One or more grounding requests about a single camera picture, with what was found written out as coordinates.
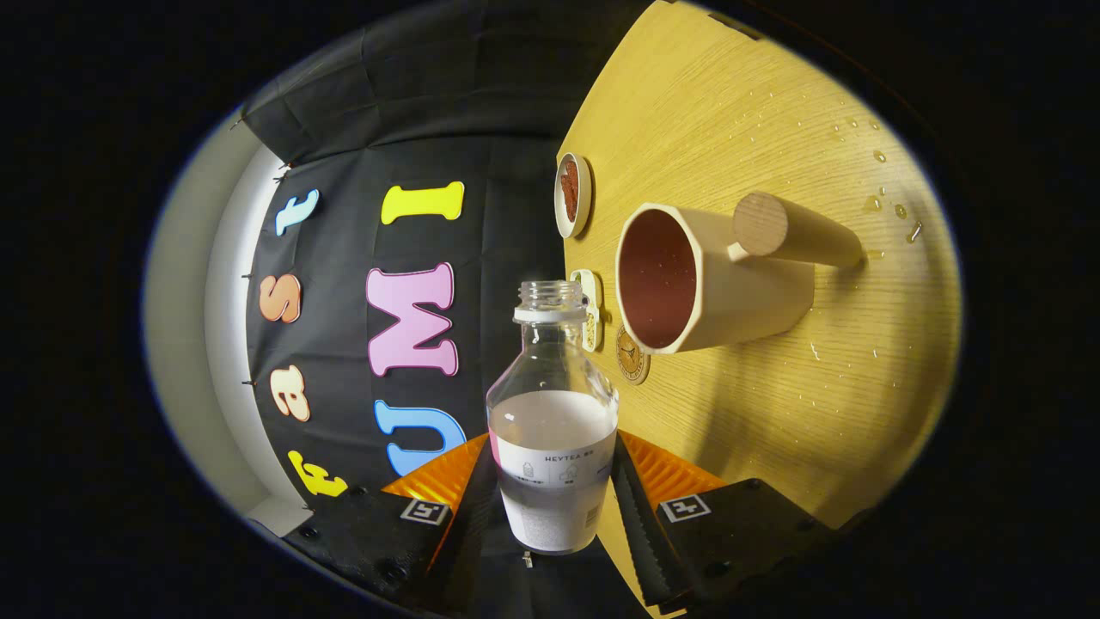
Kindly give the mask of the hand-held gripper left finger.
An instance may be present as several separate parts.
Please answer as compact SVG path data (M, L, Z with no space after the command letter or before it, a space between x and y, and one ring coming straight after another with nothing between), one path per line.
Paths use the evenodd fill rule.
M464 616L498 491L487 434L385 488L351 488L284 542L309 565L418 616Z

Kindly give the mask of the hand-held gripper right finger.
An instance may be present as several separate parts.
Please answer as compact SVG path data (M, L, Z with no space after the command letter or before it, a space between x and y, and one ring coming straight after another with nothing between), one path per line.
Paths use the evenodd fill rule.
M758 478L725 482L618 431L610 473L644 603L715 609L773 589L847 532Z

